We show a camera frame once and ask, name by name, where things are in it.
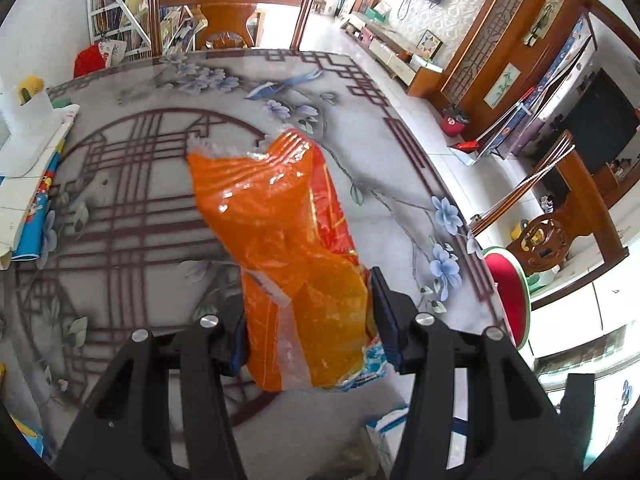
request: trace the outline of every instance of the blue bird print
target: blue bird print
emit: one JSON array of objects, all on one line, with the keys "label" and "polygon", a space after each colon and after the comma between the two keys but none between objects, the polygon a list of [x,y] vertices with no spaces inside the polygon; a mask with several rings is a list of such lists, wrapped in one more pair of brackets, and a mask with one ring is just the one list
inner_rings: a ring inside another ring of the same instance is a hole
[{"label": "blue bird print", "polygon": [[313,81],[313,79],[318,79],[321,73],[322,73],[322,70],[317,68],[316,70],[314,70],[313,72],[309,72],[308,74],[292,77],[290,79],[285,79],[284,81],[281,81],[279,83],[273,83],[268,81],[251,90],[249,92],[249,95],[245,97],[245,99],[250,99],[251,101],[257,101],[258,99],[271,98],[274,95],[282,92],[285,88],[295,86],[305,81]]}]

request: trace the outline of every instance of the round red cushion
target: round red cushion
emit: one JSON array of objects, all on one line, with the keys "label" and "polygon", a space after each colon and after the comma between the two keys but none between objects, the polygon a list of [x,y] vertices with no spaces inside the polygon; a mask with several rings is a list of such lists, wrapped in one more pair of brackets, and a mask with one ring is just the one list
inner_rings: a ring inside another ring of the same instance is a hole
[{"label": "round red cushion", "polygon": [[516,268],[501,254],[487,254],[484,259],[494,277],[494,282],[498,284],[498,294],[502,300],[516,347],[519,347],[527,330],[527,302],[524,284]]}]

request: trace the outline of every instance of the picture frame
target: picture frame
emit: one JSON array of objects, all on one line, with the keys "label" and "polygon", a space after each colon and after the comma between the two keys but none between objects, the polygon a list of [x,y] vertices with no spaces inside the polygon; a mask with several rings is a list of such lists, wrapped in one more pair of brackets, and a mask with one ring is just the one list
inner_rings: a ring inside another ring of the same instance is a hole
[{"label": "picture frame", "polygon": [[424,56],[433,59],[433,57],[441,49],[442,45],[442,40],[429,29],[427,29],[424,31],[424,34],[420,38],[417,48],[418,51],[420,51]]}]

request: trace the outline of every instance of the snack bag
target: snack bag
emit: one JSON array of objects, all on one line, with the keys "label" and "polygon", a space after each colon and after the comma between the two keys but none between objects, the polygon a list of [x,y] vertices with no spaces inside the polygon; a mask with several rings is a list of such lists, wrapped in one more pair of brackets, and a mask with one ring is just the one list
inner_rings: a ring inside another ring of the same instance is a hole
[{"label": "snack bag", "polygon": [[263,155],[187,160],[200,213],[242,267],[258,386],[334,388],[359,373],[366,274],[320,149],[289,130]]}]

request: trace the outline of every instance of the green rim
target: green rim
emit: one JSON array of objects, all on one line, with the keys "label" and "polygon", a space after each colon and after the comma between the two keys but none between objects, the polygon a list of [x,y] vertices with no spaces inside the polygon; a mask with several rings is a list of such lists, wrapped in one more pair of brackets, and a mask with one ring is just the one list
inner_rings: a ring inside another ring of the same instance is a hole
[{"label": "green rim", "polygon": [[506,258],[513,268],[516,269],[518,276],[520,277],[520,281],[522,282],[522,290],[524,291],[524,302],[525,302],[525,329],[524,336],[522,337],[522,342],[517,347],[518,350],[522,350],[524,348],[525,343],[529,339],[529,324],[531,322],[531,295],[529,293],[529,287],[527,285],[527,277],[520,265],[518,259],[511,254],[507,249],[502,247],[489,247],[487,249],[482,250],[482,256],[487,256],[488,254],[500,254]]}]

